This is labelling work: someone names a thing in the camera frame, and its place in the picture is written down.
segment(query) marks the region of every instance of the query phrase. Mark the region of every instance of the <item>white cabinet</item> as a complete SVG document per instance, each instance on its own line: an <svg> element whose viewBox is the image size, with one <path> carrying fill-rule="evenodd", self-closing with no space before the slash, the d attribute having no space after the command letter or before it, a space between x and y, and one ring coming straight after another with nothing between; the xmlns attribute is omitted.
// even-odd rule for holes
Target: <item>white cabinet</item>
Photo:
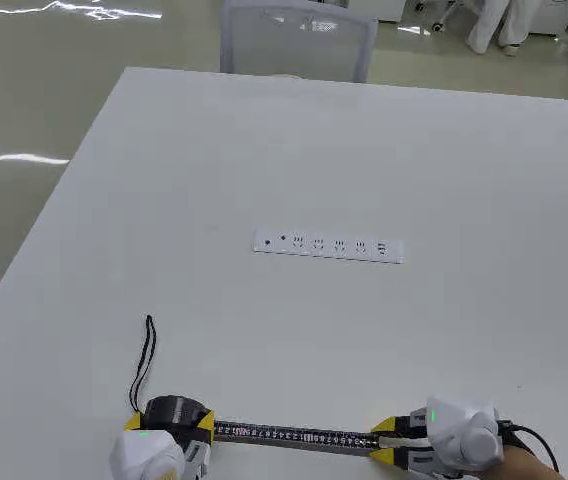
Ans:
<svg viewBox="0 0 568 480"><path fill-rule="evenodd" d="M348 8L378 20L399 22L406 0L349 0Z"/></svg>
<svg viewBox="0 0 568 480"><path fill-rule="evenodd" d="M559 35L567 25L568 0L543 0L531 26L531 32Z"/></svg>

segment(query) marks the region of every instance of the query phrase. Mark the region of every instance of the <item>gray floor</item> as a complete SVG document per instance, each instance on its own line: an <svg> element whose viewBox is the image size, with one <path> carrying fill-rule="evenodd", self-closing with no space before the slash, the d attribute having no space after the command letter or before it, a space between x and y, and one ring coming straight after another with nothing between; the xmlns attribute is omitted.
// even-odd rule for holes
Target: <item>gray floor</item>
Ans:
<svg viewBox="0 0 568 480"><path fill-rule="evenodd" d="M125 66L218 70L221 5L0 2L0 279ZM534 36L516 58L494 46L478 56L463 41L472 14L431 34L436 8L411 7L380 25L370 83L568 99L564 41Z"/></svg>

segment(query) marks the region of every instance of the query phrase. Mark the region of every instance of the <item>electrical outlet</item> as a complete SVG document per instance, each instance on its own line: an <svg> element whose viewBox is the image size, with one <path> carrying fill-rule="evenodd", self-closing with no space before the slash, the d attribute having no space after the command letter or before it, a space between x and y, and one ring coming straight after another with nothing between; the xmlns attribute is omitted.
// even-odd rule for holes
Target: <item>electrical outlet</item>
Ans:
<svg viewBox="0 0 568 480"><path fill-rule="evenodd" d="M404 262L404 248L399 240L326 235L302 230L259 229L253 240L253 251L368 262Z"/></svg>

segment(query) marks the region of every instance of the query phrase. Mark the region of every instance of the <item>white pants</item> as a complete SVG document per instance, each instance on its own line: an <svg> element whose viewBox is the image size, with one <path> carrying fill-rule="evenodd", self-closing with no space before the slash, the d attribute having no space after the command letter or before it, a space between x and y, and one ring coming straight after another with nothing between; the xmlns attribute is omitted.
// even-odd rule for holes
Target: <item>white pants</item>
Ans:
<svg viewBox="0 0 568 480"><path fill-rule="evenodd" d="M542 0L485 0L480 17L466 42L475 53L486 52L506 7L509 7L498 42L502 47L522 43L528 37L541 4Z"/></svg>

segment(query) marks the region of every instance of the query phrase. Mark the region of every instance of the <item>black cable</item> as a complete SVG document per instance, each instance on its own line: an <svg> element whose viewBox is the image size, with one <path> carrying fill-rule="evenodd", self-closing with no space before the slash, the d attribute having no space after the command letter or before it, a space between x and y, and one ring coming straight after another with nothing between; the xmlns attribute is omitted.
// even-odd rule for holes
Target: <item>black cable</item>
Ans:
<svg viewBox="0 0 568 480"><path fill-rule="evenodd" d="M553 450L551 450L549 444L546 443L546 440L544 440L544 438L539 433L537 433L535 430L531 428L523 427L522 425L509 425L506 428L506 431L525 432L537 438L539 442L542 444L542 446L546 449L546 453L548 453L548 456L551 458L551 462L553 462L553 470L555 470L557 473L560 473L560 467L557 465L557 460L555 459L555 455L553 455Z"/></svg>
<svg viewBox="0 0 568 480"><path fill-rule="evenodd" d="M526 450L531 455L535 456L535 452L531 450L528 445L526 445L520 438L515 435L515 433L509 430L501 430L500 436L502 437L502 444L503 445L510 445L512 447L521 448L522 450Z"/></svg>
<svg viewBox="0 0 568 480"><path fill-rule="evenodd" d="M140 391L140 385L142 384L142 381L144 380L144 377L146 377L146 373L148 372L148 369L151 366L151 362L155 355L155 344L157 341L157 332L155 331L155 323L153 322L153 317L151 315L146 316L145 327L146 327L146 338L144 340L144 346L142 347L142 356L140 357L140 361L137 364L137 373L135 374L135 379L131 384L131 388L129 388L128 390L128 400L131 403L131 407L135 412L140 412L139 404L137 402ZM146 353L148 351L149 343L151 345L151 350L149 352L148 361L147 361Z"/></svg>

